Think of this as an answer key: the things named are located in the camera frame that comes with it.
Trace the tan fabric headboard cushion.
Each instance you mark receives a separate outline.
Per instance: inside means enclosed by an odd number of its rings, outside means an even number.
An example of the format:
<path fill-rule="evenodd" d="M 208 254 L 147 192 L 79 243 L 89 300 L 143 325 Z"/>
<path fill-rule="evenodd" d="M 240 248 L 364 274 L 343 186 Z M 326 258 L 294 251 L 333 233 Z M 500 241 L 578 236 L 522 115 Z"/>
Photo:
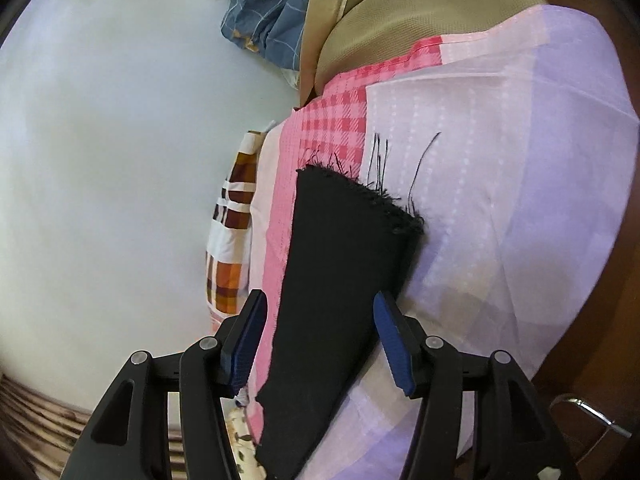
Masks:
<path fill-rule="evenodd" d="M 336 75 L 405 55 L 422 38 L 482 32 L 544 0 L 309 0 L 301 103 Z"/>

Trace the orange brown checked pillow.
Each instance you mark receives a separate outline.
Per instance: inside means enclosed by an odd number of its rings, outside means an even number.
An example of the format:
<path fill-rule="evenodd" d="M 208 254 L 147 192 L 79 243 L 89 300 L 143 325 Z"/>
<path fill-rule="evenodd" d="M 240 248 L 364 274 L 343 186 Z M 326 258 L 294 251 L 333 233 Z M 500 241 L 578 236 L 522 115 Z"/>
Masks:
<path fill-rule="evenodd" d="M 206 300 L 213 322 L 222 323 L 242 309 L 248 294 L 252 204 L 257 188 L 260 151 L 267 131 L 244 134 L 239 151 L 221 185 L 206 252 Z"/>

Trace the blue checked cloth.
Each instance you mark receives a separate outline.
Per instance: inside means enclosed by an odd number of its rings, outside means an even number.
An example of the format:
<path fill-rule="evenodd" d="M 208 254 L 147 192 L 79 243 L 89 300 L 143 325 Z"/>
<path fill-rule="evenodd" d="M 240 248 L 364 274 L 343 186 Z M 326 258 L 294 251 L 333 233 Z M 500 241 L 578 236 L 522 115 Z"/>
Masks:
<path fill-rule="evenodd" d="M 230 0 L 220 31 L 282 70 L 299 70 L 309 0 Z"/>

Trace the black pants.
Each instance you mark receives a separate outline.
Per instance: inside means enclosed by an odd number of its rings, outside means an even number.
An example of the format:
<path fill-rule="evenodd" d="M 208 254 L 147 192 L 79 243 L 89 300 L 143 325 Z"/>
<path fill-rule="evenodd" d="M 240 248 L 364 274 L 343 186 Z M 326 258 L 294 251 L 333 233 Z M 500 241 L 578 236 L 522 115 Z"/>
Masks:
<path fill-rule="evenodd" d="M 421 218 L 329 168 L 298 170 L 292 238 L 268 377 L 257 393 L 256 458 L 293 479 L 369 359 L 373 299 L 397 297 L 424 233 Z"/>

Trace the pink checked bed sheet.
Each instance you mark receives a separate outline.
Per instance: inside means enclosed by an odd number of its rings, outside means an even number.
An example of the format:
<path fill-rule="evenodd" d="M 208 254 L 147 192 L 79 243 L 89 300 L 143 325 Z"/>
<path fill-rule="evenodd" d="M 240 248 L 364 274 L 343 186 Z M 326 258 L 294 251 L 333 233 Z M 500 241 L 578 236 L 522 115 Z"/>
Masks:
<path fill-rule="evenodd" d="M 562 6 L 336 75 L 260 151 L 248 288 L 267 293 L 270 315 L 250 395 L 268 377 L 305 162 L 381 178 L 415 206 L 428 237 L 400 304 L 460 349 L 509 350 L 533 375 L 608 261 L 638 128 L 610 37 Z"/>

